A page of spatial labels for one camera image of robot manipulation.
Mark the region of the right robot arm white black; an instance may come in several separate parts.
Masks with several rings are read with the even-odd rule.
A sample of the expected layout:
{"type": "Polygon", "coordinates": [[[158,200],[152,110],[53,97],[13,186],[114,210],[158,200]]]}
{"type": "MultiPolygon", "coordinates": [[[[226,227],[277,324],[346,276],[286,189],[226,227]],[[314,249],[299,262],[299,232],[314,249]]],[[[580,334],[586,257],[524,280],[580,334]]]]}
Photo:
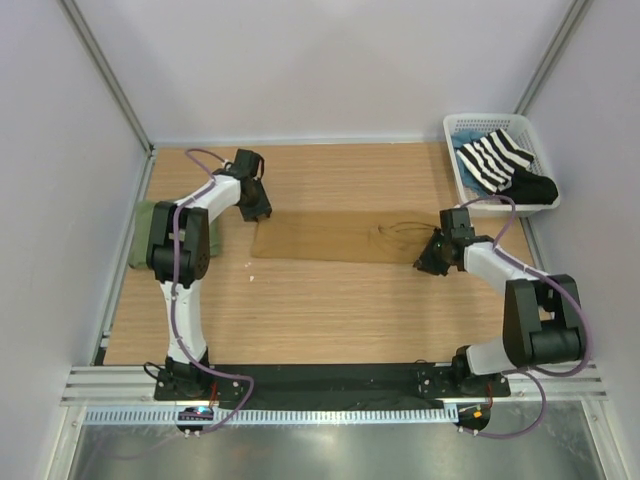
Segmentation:
{"type": "Polygon", "coordinates": [[[466,208],[440,212],[414,268],[445,276],[454,267],[474,275],[503,296],[501,336],[464,346],[452,358],[450,381],[464,396],[476,395],[505,373],[534,369],[549,376],[573,376],[590,357],[590,334],[575,280],[549,275],[478,235],[466,208]]]}

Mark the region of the tan tank top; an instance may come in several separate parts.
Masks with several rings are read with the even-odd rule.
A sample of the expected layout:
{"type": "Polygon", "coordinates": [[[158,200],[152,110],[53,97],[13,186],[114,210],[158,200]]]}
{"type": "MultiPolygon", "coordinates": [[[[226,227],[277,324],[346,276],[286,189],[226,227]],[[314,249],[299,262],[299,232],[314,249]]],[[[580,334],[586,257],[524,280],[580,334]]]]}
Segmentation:
{"type": "Polygon", "coordinates": [[[279,211],[258,223],[251,255],[411,264],[439,226],[438,215],[415,211],[279,211]]]}

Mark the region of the green tank top blue trim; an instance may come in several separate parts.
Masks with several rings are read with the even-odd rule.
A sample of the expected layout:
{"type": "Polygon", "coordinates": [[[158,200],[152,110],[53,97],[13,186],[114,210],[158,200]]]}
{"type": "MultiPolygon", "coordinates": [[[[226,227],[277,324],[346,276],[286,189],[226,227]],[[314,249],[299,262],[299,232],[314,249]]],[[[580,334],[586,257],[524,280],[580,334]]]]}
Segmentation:
{"type": "MultiPolygon", "coordinates": [[[[127,260],[131,269],[148,269],[146,254],[154,206],[155,203],[150,200],[142,200],[136,205],[134,234],[127,260]]],[[[209,225],[209,250],[212,257],[217,257],[222,253],[222,238],[218,219],[213,220],[209,225]]]]}

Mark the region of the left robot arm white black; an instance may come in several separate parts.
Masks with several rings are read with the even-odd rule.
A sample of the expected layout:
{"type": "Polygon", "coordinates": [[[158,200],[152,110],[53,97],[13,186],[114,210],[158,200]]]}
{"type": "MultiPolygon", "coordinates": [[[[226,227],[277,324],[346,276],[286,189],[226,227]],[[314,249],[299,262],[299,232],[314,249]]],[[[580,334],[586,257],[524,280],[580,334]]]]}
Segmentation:
{"type": "Polygon", "coordinates": [[[231,207],[246,222],[272,214],[262,178],[265,160],[257,152],[239,149],[232,161],[214,157],[212,170],[188,149],[185,155],[207,175],[195,191],[154,205],[146,263],[159,282],[169,325],[169,347],[158,382],[179,389],[189,399],[204,398],[216,376],[208,362],[208,346],[201,324],[202,280],[210,265],[210,226],[231,207]]]}

